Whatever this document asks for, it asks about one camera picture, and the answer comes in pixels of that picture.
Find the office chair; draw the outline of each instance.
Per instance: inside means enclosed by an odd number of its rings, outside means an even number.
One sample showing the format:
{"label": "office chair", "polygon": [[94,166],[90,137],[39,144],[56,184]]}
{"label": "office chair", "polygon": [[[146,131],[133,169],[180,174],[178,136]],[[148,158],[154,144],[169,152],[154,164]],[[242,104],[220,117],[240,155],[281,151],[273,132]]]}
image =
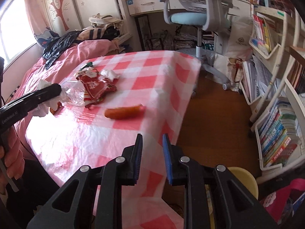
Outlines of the office chair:
{"label": "office chair", "polygon": [[[202,30],[221,32],[230,27],[226,19],[229,8],[233,7],[232,0],[179,0],[188,12],[171,14],[168,10],[168,0],[164,2],[164,20],[167,24],[181,24],[197,27],[196,48],[178,50],[202,60]],[[231,86],[230,80],[220,71],[208,64],[202,64],[202,69],[219,77],[224,90]]]}

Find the tree decal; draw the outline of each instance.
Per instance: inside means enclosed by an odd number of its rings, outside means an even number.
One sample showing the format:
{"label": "tree decal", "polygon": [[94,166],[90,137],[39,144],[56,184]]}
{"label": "tree decal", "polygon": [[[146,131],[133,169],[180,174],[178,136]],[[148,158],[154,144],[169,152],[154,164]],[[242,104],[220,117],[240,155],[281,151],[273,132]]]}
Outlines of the tree decal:
{"label": "tree decal", "polygon": [[63,22],[65,31],[68,31],[69,27],[65,21],[65,18],[63,17],[63,11],[68,10],[67,6],[70,3],[64,4],[64,0],[51,0],[51,1],[49,0],[49,4],[50,4],[49,10],[51,11],[52,22],[54,22],[57,17],[60,17]]}

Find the human hand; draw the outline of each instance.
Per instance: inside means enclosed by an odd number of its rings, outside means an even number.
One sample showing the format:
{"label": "human hand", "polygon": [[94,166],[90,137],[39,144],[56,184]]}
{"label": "human hand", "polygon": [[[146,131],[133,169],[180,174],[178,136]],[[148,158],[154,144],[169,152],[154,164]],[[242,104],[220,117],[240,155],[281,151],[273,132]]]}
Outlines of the human hand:
{"label": "human hand", "polygon": [[[4,163],[7,167],[7,175],[9,178],[19,179],[24,171],[24,159],[23,153],[20,150],[20,140],[17,137],[16,131],[13,127],[10,128],[8,135],[8,144],[11,148],[8,153],[6,153],[4,157]],[[0,158],[4,156],[4,148],[0,146]],[[5,179],[3,173],[0,171],[0,183],[7,184],[7,180]]]}

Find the brown floor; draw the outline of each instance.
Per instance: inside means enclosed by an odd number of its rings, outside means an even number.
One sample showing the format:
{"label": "brown floor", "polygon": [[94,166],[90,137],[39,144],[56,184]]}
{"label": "brown floor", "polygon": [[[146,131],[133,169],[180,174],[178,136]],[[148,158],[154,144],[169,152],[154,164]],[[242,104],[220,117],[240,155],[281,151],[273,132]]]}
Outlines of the brown floor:
{"label": "brown floor", "polygon": [[[215,167],[223,164],[248,170],[260,176],[257,143],[248,137],[250,107],[243,95],[225,91],[220,84],[201,74],[197,94],[190,100],[177,145],[184,155],[200,164]],[[167,203],[183,203],[183,190],[164,187]]]}

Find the silver screw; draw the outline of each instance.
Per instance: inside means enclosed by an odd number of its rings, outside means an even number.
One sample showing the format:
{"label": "silver screw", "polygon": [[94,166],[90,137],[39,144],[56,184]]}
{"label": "silver screw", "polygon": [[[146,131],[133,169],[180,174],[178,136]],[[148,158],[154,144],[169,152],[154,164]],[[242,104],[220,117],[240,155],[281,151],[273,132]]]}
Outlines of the silver screw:
{"label": "silver screw", "polygon": [[115,159],[115,161],[116,161],[117,163],[123,163],[123,162],[125,161],[125,158],[124,158],[124,157],[117,157],[117,158]]}
{"label": "silver screw", "polygon": [[226,170],[226,167],[222,164],[219,164],[216,166],[216,169],[220,172],[224,172]]}
{"label": "silver screw", "polygon": [[89,170],[89,166],[88,165],[83,165],[81,168],[80,168],[80,171],[81,172],[87,172]]}
{"label": "silver screw", "polygon": [[188,162],[190,161],[190,158],[187,157],[187,156],[183,156],[183,157],[180,158],[180,161],[181,161],[182,163],[188,163]]}

